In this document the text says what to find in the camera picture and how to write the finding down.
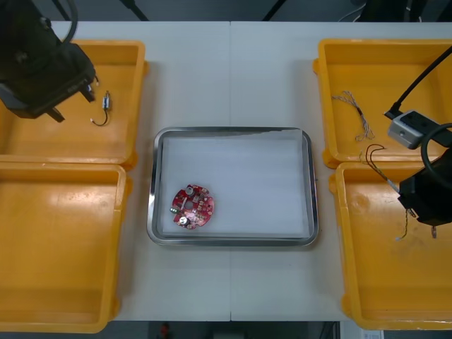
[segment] table surface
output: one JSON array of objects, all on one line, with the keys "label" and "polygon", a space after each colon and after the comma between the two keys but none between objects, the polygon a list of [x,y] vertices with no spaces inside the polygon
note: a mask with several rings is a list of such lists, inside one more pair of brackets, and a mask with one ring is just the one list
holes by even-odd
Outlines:
[{"label": "table surface", "polygon": [[[54,23],[64,36],[68,23]],[[122,227],[117,320],[339,321],[343,277],[312,61],[327,37],[451,38],[448,23],[79,23],[76,38],[140,40],[145,77]],[[170,126],[287,126],[313,142],[319,238],[308,248],[184,248],[146,233],[151,149]]]}]

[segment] red circuit board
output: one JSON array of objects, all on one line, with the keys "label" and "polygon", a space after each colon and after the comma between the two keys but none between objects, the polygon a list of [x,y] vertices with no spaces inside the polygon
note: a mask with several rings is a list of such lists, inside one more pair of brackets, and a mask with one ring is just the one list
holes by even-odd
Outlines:
[{"label": "red circuit board", "polygon": [[188,230],[204,226],[213,214],[214,202],[209,191],[196,185],[181,189],[172,201],[173,221]]}]

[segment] electronic component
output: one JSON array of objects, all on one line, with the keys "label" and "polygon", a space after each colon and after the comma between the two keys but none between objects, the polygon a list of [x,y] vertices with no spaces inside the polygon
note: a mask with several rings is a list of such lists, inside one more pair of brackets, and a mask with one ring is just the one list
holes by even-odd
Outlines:
[{"label": "electronic component", "polygon": [[170,208],[170,212],[175,214],[173,221],[189,230],[204,226],[210,220],[214,208],[213,198],[208,194],[207,189],[196,185],[181,189]]},{"label": "electronic component", "polygon": [[96,125],[96,126],[105,126],[108,122],[108,111],[110,110],[110,92],[107,91],[102,99],[102,109],[104,110],[104,114],[105,114],[105,120],[99,124],[96,121],[94,121],[93,118],[91,118],[91,122]]}]

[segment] robotic arm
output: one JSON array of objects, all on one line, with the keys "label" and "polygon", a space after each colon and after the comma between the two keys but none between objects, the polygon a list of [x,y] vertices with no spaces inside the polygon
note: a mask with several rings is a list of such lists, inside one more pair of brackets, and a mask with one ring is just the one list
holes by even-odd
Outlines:
[{"label": "robotic arm", "polygon": [[0,0],[0,100],[21,118],[36,119],[47,113],[64,120],[55,108],[81,92],[94,100],[90,84],[95,69],[76,44],[77,8],[71,10],[71,29],[61,41],[50,20],[42,16],[31,0]]},{"label": "robotic arm", "polygon": [[[411,150],[421,146],[425,168],[400,183],[398,200],[403,207],[417,214],[419,222],[431,225],[432,233],[436,226],[452,222],[452,203],[449,201],[452,196],[452,132],[447,130],[452,123],[439,125],[416,111],[402,113],[399,108],[416,85],[451,53],[452,47],[449,47],[385,113],[392,120],[388,131],[391,138]],[[430,140],[448,148],[433,162],[427,154]]]}]

